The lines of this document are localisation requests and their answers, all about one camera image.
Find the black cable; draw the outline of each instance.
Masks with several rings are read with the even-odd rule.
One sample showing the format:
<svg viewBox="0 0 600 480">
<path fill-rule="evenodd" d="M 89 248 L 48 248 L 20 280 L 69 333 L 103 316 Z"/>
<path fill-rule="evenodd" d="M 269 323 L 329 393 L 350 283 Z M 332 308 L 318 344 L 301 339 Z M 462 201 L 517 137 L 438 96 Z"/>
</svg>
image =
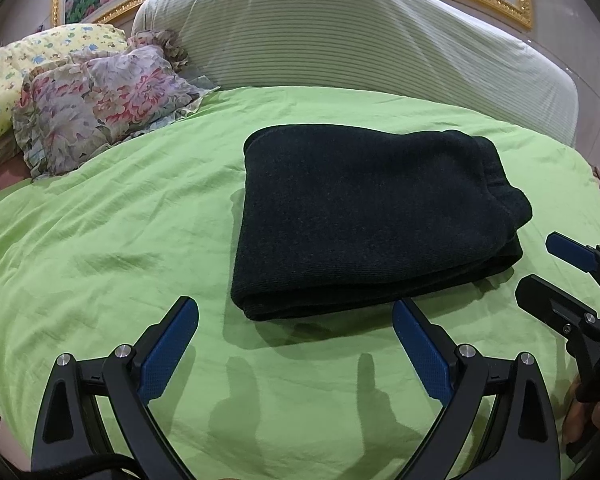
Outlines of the black cable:
<svg viewBox="0 0 600 480">
<path fill-rule="evenodd" d="M 145 478 L 138 462 L 118 453 L 86 456 L 49 469 L 21 472 L 20 477 L 22 480 L 80 480 L 107 469 L 124 469 L 140 479 Z"/>
</svg>

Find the headboard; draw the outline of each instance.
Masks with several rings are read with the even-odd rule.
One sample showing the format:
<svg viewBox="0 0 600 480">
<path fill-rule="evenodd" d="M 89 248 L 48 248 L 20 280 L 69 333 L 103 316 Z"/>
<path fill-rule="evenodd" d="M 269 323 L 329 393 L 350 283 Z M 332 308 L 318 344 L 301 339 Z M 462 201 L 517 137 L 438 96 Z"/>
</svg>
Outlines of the headboard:
<svg viewBox="0 0 600 480">
<path fill-rule="evenodd" d="M 337 86 L 470 108 L 573 144 L 570 77 L 439 0 L 146 0 L 134 30 L 180 33 L 223 88 Z"/>
</svg>

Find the floral pillow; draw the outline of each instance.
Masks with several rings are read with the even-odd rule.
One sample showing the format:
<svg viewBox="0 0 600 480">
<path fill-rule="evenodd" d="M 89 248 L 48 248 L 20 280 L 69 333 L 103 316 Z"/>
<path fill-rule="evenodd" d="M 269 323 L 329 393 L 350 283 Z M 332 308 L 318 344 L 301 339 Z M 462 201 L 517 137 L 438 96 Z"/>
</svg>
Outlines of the floral pillow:
<svg viewBox="0 0 600 480">
<path fill-rule="evenodd" d="M 58 175 L 198 97 L 161 46 L 83 50 L 25 76 L 13 128 L 31 176 Z"/>
</svg>

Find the green bedsheet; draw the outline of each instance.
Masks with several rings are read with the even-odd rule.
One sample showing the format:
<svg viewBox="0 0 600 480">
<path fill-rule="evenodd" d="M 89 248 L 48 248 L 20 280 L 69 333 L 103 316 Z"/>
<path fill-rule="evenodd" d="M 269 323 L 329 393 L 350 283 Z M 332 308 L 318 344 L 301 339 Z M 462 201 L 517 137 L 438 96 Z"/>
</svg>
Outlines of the green bedsheet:
<svg viewBox="0 0 600 480">
<path fill-rule="evenodd" d="M 244 139 L 264 126 L 311 122 L 401 134 L 456 128 L 496 144 L 534 208 L 520 230 L 525 255 L 513 270 L 417 303 L 484 355 L 535 354 L 563 415 L 574 363 L 564 340 L 518 309 L 513 293 L 535 272 L 600 313 L 593 280 L 544 250 L 554 230 L 600 244 L 600 192 L 581 156 L 453 106 L 342 89 L 244 88 L 218 92 L 192 118 L 68 176 L 0 193 L 0 412 L 26 450 L 58 354 L 93 358 L 134 342 L 188 295 L 200 327 L 150 407 L 194 475 L 370 480 L 402 467 L 440 405 L 396 339 L 389 306 L 254 323 L 229 298 Z M 104 416 L 123 449 L 110 410 Z M 469 440 L 456 468 L 477 443 Z"/>
</svg>

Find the metal screw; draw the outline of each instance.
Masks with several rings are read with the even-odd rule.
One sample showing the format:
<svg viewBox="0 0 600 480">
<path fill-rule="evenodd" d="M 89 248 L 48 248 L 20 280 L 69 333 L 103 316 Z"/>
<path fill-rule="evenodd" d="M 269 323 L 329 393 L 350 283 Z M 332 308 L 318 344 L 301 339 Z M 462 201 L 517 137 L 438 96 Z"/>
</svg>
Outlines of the metal screw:
<svg viewBox="0 0 600 480">
<path fill-rule="evenodd" d="M 71 354 L 60 354 L 58 356 L 58 359 L 56 359 L 56 364 L 58 366 L 65 366 L 65 365 L 69 364 L 70 360 L 71 360 Z"/>
<path fill-rule="evenodd" d="M 522 354 L 520 354 L 520 360 L 525 365 L 532 365 L 536 362 L 536 359 L 529 352 L 522 352 Z"/>
<path fill-rule="evenodd" d="M 114 354 L 116 357 L 126 357 L 131 354 L 131 346 L 129 345 L 120 345 L 115 349 Z"/>
<path fill-rule="evenodd" d="M 458 351 L 462 357 L 473 357 L 475 355 L 475 348 L 471 345 L 460 345 Z"/>
</svg>

